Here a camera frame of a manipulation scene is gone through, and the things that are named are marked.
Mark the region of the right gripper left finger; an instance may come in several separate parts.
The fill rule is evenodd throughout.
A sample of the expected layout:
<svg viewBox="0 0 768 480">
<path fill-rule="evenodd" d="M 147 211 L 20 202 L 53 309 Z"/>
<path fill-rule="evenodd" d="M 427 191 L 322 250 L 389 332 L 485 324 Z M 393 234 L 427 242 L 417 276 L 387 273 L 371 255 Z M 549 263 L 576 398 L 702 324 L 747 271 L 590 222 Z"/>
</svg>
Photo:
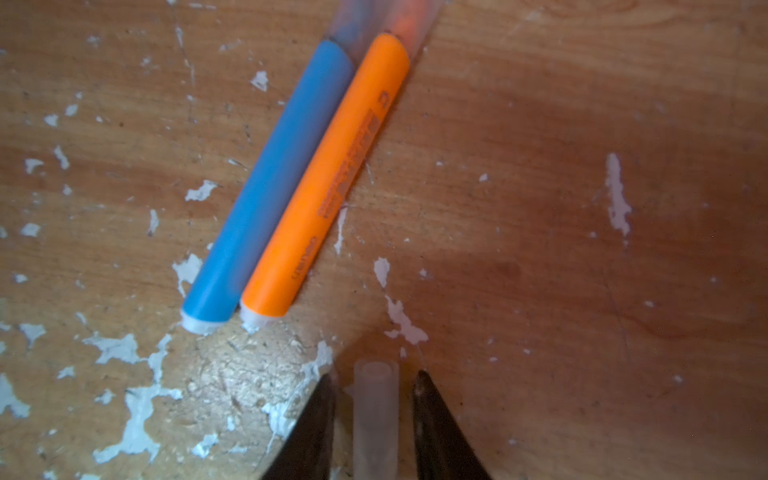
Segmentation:
<svg viewBox="0 0 768 480">
<path fill-rule="evenodd" d="M 262 479 L 330 478 L 337 398 L 337 379 L 334 374 L 326 373 Z"/>
</svg>

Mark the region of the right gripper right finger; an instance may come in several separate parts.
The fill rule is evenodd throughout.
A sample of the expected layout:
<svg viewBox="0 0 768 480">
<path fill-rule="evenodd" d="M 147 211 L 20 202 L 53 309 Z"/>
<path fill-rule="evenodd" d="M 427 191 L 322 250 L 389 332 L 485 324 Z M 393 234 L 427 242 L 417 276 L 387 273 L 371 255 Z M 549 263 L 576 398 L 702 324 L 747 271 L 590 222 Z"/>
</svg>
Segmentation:
<svg viewBox="0 0 768 480">
<path fill-rule="evenodd" d="M 412 413 L 419 479 L 491 479 L 425 370 L 413 383 Z"/>
</svg>

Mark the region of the clear pen cap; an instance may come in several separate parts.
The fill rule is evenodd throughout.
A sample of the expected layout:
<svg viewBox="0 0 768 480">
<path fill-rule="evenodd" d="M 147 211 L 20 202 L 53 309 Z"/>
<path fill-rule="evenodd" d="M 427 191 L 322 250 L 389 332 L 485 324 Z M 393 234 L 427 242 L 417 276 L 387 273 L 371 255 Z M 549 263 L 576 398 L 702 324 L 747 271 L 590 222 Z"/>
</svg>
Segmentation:
<svg viewBox="0 0 768 480">
<path fill-rule="evenodd" d="M 408 58 L 413 60 L 443 5 L 443 0 L 395 1 L 382 29 L 395 36 L 405 48 Z"/>
<path fill-rule="evenodd" d="M 343 0 L 325 38 L 339 46 L 354 64 L 359 64 L 391 6 L 389 0 Z"/>
<path fill-rule="evenodd" d="M 399 367 L 362 359 L 354 366 L 353 478 L 396 479 L 399 447 Z"/>
</svg>

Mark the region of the blue pen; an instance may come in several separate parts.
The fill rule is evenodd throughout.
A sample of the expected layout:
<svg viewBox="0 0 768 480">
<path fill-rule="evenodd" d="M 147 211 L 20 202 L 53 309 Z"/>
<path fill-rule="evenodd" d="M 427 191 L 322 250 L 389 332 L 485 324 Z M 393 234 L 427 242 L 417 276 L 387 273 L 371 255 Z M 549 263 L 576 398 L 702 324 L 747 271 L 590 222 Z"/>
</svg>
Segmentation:
<svg viewBox="0 0 768 480">
<path fill-rule="evenodd" d="M 187 331 L 231 318 L 355 70 L 339 42 L 320 42 L 183 302 Z"/>
</svg>

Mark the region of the orange pen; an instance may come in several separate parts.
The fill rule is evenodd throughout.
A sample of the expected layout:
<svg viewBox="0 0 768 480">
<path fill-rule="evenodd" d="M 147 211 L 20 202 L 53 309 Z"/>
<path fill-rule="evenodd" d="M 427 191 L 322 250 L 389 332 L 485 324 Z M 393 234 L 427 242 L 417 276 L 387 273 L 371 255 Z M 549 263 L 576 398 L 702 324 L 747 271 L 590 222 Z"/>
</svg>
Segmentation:
<svg viewBox="0 0 768 480">
<path fill-rule="evenodd" d="M 241 296 L 245 325 L 288 312 L 409 67 L 400 39 L 374 39 Z"/>
</svg>

